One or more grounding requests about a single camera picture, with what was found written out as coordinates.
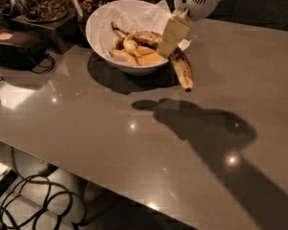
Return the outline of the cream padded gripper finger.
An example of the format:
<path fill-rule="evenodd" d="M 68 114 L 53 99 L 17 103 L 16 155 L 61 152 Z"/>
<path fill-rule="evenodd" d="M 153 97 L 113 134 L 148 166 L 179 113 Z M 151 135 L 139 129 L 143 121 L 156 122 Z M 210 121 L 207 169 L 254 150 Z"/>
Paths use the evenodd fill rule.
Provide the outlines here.
<path fill-rule="evenodd" d="M 162 57 L 168 58 L 176 50 L 179 43 L 185 39 L 192 26 L 192 21 L 171 15 L 167 20 L 156 51 Z"/>

